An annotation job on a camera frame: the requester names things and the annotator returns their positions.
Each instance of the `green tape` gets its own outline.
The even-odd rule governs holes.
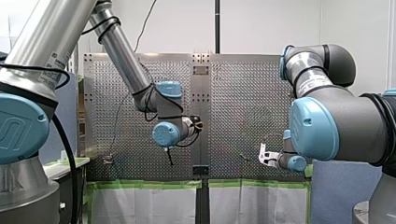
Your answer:
[[[242,182],[238,179],[228,180],[209,180],[210,188],[237,188],[241,186],[251,187],[266,187],[266,188],[281,188],[281,189],[308,189],[311,183],[305,182],[281,182],[271,180],[250,180],[242,179]]]
[[[311,192],[312,192],[312,185],[310,184],[308,187],[308,192],[306,193],[306,224],[311,222]]]
[[[201,181],[116,180],[88,183],[90,189],[199,189]]]
[[[93,198],[93,188],[89,188],[89,185],[87,185],[87,212],[88,212],[88,223],[91,224],[92,222],[92,198]]]
[[[312,174],[314,173],[314,164],[309,164],[306,166],[304,174],[305,177],[312,177]]]
[[[83,161],[85,161],[85,160],[87,160],[87,159],[88,159],[88,158],[83,158],[83,157],[81,157],[81,158],[75,158],[75,163],[76,163],[76,165],[77,165],[77,164],[82,163]],[[44,166],[51,166],[51,165],[54,165],[54,164],[69,165],[69,161],[68,161],[68,160],[63,161],[63,162],[51,161],[51,162],[45,164]]]

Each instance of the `white plastic part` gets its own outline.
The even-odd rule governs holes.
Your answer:
[[[64,162],[64,161],[67,161],[68,159],[67,159],[67,153],[66,153],[66,151],[65,150],[62,150],[61,151],[61,159],[59,160],[59,162]]]
[[[270,167],[280,168],[278,162],[279,156],[280,153],[278,152],[266,151],[266,145],[262,143],[259,155],[259,161],[261,164]]]

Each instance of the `black cable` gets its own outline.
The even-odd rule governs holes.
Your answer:
[[[62,143],[64,144],[64,149],[67,154],[67,159],[69,159],[70,164],[70,174],[72,176],[72,218],[71,224],[78,223],[78,174],[76,168],[76,162],[74,160],[73,150],[70,147],[70,143],[67,139],[67,135],[64,132],[64,127],[62,123],[59,121],[56,114],[53,115],[52,121],[58,130],[59,135],[61,136]]]
[[[158,117],[158,114],[155,114],[155,116],[151,119],[148,119],[148,112],[149,112],[149,100],[151,99],[151,95],[154,92],[154,84],[150,84],[151,85],[151,90],[149,91],[146,99],[145,99],[145,121],[147,122],[152,122],[153,120],[155,120]]]
[[[117,18],[115,21],[113,21],[111,24],[109,24],[106,29],[99,35],[98,37],[98,42],[102,44],[102,38],[105,36],[105,34],[114,26],[114,25],[121,25],[121,21]]]
[[[66,80],[59,86],[55,88],[58,90],[65,86],[70,81],[70,75],[68,72],[58,69],[58,68],[48,68],[48,67],[41,67],[41,66],[26,66],[26,65],[18,65],[18,64],[8,64],[8,63],[0,63],[0,67],[14,69],[14,70],[33,70],[33,71],[47,71],[47,72],[56,72],[61,73],[66,76]]]
[[[194,140],[192,140],[190,143],[188,143],[187,145],[176,145],[176,146],[177,147],[190,147],[190,146],[192,146],[192,144],[195,143],[195,141],[198,139],[198,137],[199,137],[199,132],[196,132]]]
[[[149,16],[151,15],[151,11],[154,8],[155,4],[157,3],[157,0],[154,0],[151,4],[151,8],[148,11],[148,15],[146,16],[145,22],[143,23],[143,27],[142,27],[142,31],[140,32],[139,37],[137,38],[136,41],[136,46],[134,47],[134,52],[137,51],[137,49],[139,48],[139,42],[140,42],[140,38],[142,37],[143,33],[145,32],[146,29],[146,24],[148,23],[149,20]]]
[[[171,156],[171,148],[168,148],[168,149],[166,150],[166,155],[168,155],[169,164],[170,164],[171,166],[173,166],[174,164],[173,164],[172,156]]]
[[[105,22],[110,21],[110,20],[113,20],[113,19],[115,19],[116,21],[120,21],[120,19],[119,19],[118,17],[116,17],[116,16],[109,17],[109,18],[107,18],[107,19],[105,19],[105,20],[100,21],[99,23],[97,23],[96,25],[94,25],[92,28],[90,28],[90,29],[88,29],[88,30],[82,32],[81,35],[86,35],[86,34],[92,32],[92,31],[94,31],[94,30],[95,30],[96,28],[98,28],[99,26],[103,25]]]
[[[388,161],[390,156],[393,154],[396,147],[396,122],[393,118],[393,112],[391,108],[387,106],[387,104],[383,101],[383,99],[376,94],[364,93],[361,97],[369,98],[376,109],[378,110],[382,120],[384,121],[387,132],[388,132],[388,142],[387,142],[387,150],[384,153],[383,157],[378,162],[371,163],[373,166],[381,166]]]
[[[121,111],[122,106],[125,103],[125,100],[128,98],[128,96],[130,95],[130,93],[128,92],[123,98],[122,101],[119,105],[119,108],[117,109],[116,112],[116,120],[114,121],[114,125],[113,125],[113,139],[111,140],[111,144],[110,144],[110,148],[109,148],[109,153],[111,153],[111,149],[113,149],[114,143],[116,142],[116,137],[117,137],[117,133],[116,133],[116,128],[117,128],[117,124],[119,122],[119,114]]]
[[[78,207],[78,216],[77,220],[81,218],[82,215],[82,207],[84,206],[84,185],[85,185],[85,176],[82,175],[82,181],[81,181],[81,193],[79,194],[79,207]]]

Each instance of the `metal bracket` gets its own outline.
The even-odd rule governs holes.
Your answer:
[[[192,166],[192,173],[194,175],[209,175],[208,165],[194,165]]]
[[[209,66],[194,66],[192,68],[193,75],[209,75]]]

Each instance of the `black tube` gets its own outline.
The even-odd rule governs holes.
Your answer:
[[[220,54],[220,0],[215,0],[216,53]]]
[[[67,140],[67,135],[64,132],[64,127],[62,127],[62,123],[59,121],[56,114],[52,117],[53,124],[58,130],[59,135],[61,136],[62,143],[64,144],[64,149],[66,150],[67,159],[69,159],[70,163],[70,174],[72,176],[72,218],[71,224],[78,223],[78,177],[77,177],[77,168],[76,162],[74,160],[73,150],[70,147],[70,143]]]

